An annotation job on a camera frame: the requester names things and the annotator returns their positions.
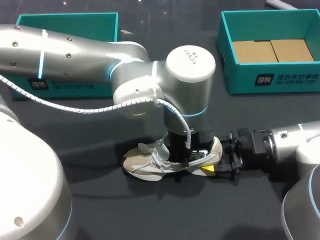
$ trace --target white robotic arm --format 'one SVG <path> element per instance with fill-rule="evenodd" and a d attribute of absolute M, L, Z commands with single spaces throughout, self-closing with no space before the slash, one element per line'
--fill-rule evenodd
<path fill-rule="evenodd" d="M 0 99 L 0 239 L 73 240 L 72 195 L 60 160 Z"/>

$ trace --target black table surface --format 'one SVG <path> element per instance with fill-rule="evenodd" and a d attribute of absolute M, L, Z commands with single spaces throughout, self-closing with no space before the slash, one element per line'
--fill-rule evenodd
<path fill-rule="evenodd" d="M 317 0 L 287 1 L 318 8 Z M 119 12 L 124 41 L 136 41 L 152 60 L 181 45 L 208 49 L 218 60 L 221 10 L 264 9 L 264 0 L 2 0 L 0 23 L 22 13 Z M 58 154 L 73 194 L 77 240 L 285 240 L 280 212 L 288 185 L 261 170 L 243 171 L 236 182 L 183 174 L 143 182 L 123 174 L 119 162 L 138 142 L 166 132 L 158 108 L 144 119 L 119 112 L 77 115 L 0 93 L 30 131 Z M 237 128 L 269 129 L 320 119 L 320 94 L 229 95 L 217 61 L 208 108 L 216 135 Z M 112 105 L 111 99 L 56 100 L 78 108 Z"/>

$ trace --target white cable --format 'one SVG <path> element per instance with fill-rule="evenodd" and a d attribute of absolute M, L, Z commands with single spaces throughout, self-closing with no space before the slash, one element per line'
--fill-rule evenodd
<path fill-rule="evenodd" d="M 134 101 L 125 102 L 125 103 L 122 103 L 122 104 L 117 104 L 117 105 L 103 107 L 103 108 L 96 108 L 96 109 L 73 108 L 73 107 L 63 106 L 63 105 L 55 104 L 55 103 L 40 99 L 40 98 L 32 95 L 31 93 L 26 92 L 22 88 L 18 87 L 12 81 L 9 81 L 8 79 L 6 79 L 2 75 L 0 75 L 0 79 L 1 79 L 1 82 L 3 82 L 4 84 L 8 85 L 10 88 L 12 88 L 13 90 L 15 90 L 18 93 L 22 94 L 23 96 L 25 96 L 28 99 L 31 99 L 31 100 L 33 100 L 33 101 L 35 101 L 37 103 L 40 103 L 42 105 L 45 105 L 45 106 L 48 106 L 48 107 L 51 107 L 51 108 L 54 108 L 54 109 L 59 109 L 59 110 L 62 110 L 62 111 L 72 112 L 72 113 L 77 113 L 77 114 L 98 114 L 98 113 L 104 113 L 104 112 L 108 112 L 108 111 L 115 110 L 115 109 L 121 109 L 121 108 L 128 107 L 128 106 L 131 106 L 131 105 L 153 102 L 152 98 L 141 98 L 141 99 L 137 99 L 137 100 L 134 100 Z M 190 147 L 191 147 L 191 132 L 190 132 L 190 128 L 189 128 L 186 120 L 184 119 L 184 117 L 175 108 L 175 106 L 173 106 L 169 102 L 164 101 L 162 99 L 157 99 L 157 101 L 158 101 L 159 104 L 161 104 L 161 105 L 169 108 L 170 110 L 172 110 L 172 112 L 179 118 L 179 120 L 181 121 L 181 123 L 182 123 L 182 125 L 183 125 L 183 127 L 185 129 L 185 132 L 186 132 L 185 147 L 187 149 L 190 149 Z"/>

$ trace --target robotic arm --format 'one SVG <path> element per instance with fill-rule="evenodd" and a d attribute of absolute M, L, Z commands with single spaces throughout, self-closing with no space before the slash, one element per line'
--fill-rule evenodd
<path fill-rule="evenodd" d="M 215 59 L 207 50 L 181 46 L 171 51 L 165 61 L 152 62 L 146 49 L 135 42 L 101 42 L 16 25 L 1 25 L 0 34 L 0 72 L 4 74 L 65 82 L 108 82 L 116 105 L 132 105 L 127 111 L 131 117 L 150 112 L 153 105 L 148 102 L 164 105 L 164 123 L 174 146 L 170 150 L 173 161 L 184 167 L 189 165 L 191 134 L 197 135 L 206 123 L 216 68 Z M 2 81 L 12 87 L 10 81 Z M 27 98 L 45 102 L 32 98 L 23 89 L 15 89 Z"/>

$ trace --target cardboard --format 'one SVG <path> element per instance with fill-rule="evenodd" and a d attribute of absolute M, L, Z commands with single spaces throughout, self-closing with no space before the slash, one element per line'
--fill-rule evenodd
<path fill-rule="evenodd" d="M 238 63 L 277 63 L 270 41 L 234 41 Z"/>
<path fill-rule="evenodd" d="M 271 40 L 271 44 L 280 63 L 314 62 L 304 39 Z"/>

